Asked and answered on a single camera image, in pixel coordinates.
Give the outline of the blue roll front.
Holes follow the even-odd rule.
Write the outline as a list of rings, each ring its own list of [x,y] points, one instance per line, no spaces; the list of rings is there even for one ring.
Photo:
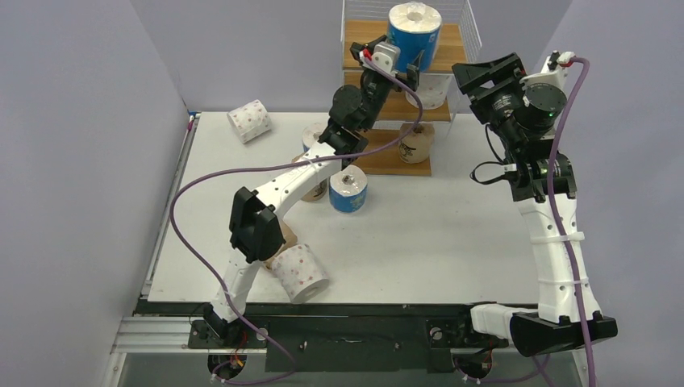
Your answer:
[[[440,12],[423,2],[405,2],[389,10],[388,20],[388,40],[400,50],[396,69],[405,73],[420,57],[419,70],[427,71],[439,46]]]

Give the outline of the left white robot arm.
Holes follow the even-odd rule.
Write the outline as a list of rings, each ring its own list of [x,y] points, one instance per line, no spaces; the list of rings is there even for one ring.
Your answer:
[[[257,271],[285,245],[281,219],[316,185],[368,155],[362,135],[373,127],[393,91],[418,89],[426,56],[420,48],[407,50],[382,35],[350,47],[363,67],[358,85],[342,85],[332,97],[327,125],[319,139],[297,161],[280,167],[282,174],[255,188],[242,187],[234,195],[228,224],[230,245],[238,254],[220,282],[217,298],[202,312],[209,336],[222,347],[240,338],[246,299]]]

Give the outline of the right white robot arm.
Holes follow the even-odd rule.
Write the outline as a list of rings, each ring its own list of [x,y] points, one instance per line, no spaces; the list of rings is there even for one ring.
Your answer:
[[[463,343],[494,335],[532,357],[576,350],[618,334],[616,320],[603,313],[586,273],[573,166],[559,151],[576,98],[564,89],[575,60],[572,52],[555,51],[533,74],[514,53],[453,66],[471,111],[503,145],[502,179],[528,229],[539,287],[534,309],[474,306],[454,324]]]

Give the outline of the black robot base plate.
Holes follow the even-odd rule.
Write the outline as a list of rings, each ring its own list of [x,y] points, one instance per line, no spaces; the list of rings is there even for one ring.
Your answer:
[[[268,372],[451,372],[479,364],[509,343],[477,333],[465,304],[250,304],[244,322],[219,322],[202,308],[188,347],[244,357],[264,354]]]

